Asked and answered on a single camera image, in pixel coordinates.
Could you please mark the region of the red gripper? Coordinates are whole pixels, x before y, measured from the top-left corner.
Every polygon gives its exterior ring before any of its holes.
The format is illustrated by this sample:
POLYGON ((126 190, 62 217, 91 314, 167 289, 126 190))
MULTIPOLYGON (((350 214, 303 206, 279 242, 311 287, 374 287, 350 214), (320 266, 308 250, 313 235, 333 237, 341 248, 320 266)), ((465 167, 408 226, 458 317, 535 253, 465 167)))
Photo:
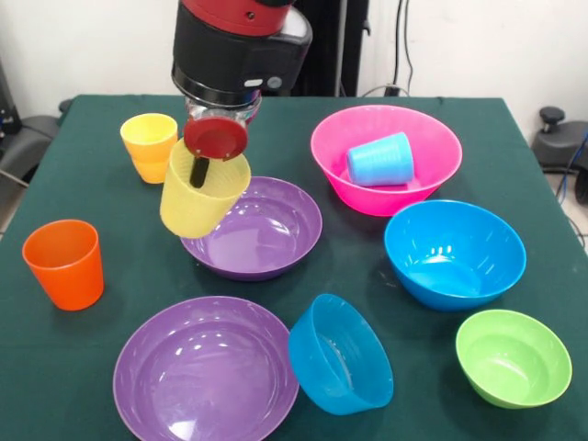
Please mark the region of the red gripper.
POLYGON ((184 143, 195 156, 189 177, 190 185, 202 188, 209 170, 209 159, 231 160, 243 153, 247 140, 246 127, 234 119, 189 119, 184 127, 184 143))

